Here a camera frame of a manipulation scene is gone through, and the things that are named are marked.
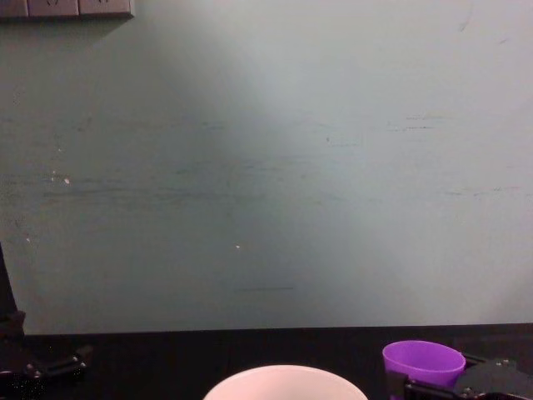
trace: black clamp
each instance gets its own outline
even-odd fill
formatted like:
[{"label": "black clamp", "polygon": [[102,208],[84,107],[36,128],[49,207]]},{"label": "black clamp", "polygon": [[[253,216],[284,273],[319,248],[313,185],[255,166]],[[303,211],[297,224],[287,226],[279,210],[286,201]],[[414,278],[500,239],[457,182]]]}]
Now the black clamp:
[{"label": "black clamp", "polygon": [[72,356],[43,362],[20,343],[24,312],[0,319],[0,400],[34,400],[55,383],[79,382],[92,362],[92,347],[80,347]]},{"label": "black clamp", "polygon": [[452,389],[389,371],[386,373],[389,395],[398,400],[533,400],[533,377],[518,371],[515,362],[463,355],[466,369]]}]

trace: white bowl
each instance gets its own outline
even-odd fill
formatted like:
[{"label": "white bowl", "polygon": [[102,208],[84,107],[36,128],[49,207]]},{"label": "white bowl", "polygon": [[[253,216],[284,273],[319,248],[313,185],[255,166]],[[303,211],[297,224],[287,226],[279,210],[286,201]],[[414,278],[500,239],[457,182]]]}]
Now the white bowl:
[{"label": "white bowl", "polygon": [[321,369],[272,365],[250,369],[216,385],[204,400],[367,400],[343,377]]}]

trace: power outlet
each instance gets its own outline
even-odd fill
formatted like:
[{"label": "power outlet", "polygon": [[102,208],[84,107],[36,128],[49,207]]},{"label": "power outlet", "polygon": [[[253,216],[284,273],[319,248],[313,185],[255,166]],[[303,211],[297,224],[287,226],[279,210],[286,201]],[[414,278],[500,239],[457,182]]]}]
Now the power outlet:
[{"label": "power outlet", "polygon": [[0,0],[0,19],[27,17],[26,0]]},{"label": "power outlet", "polygon": [[79,0],[81,15],[133,15],[133,0]]},{"label": "power outlet", "polygon": [[79,15],[77,0],[27,0],[27,5],[30,17],[75,17]]}]

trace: black table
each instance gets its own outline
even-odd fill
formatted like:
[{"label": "black table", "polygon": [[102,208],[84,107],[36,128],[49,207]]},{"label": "black table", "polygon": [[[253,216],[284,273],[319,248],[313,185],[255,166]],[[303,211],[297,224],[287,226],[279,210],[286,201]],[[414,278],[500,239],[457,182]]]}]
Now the black table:
[{"label": "black table", "polygon": [[32,336],[26,344],[44,359],[83,344],[95,347],[85,382],[57,388],[45,399],[200,400],[234,373],[289,363],[326,369],[355,383],[369,399],[384,400],[381,349],[412,338],[487,358],[513,358],[533,373],[533,324]]}]

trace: purple cup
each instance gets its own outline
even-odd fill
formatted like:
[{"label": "purple cup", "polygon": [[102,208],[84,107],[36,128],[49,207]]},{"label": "purple cup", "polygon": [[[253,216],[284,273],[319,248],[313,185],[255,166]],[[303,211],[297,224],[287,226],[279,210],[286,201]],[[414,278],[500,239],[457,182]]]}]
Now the purple cup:
[{"label": "purple cup", "polygon": [[455,349],[421,340],[408,340],[385,346],[383,361],[386,371],[404,373],[415,381],[446,388],[453,388],[466,365],[463,355]]}]

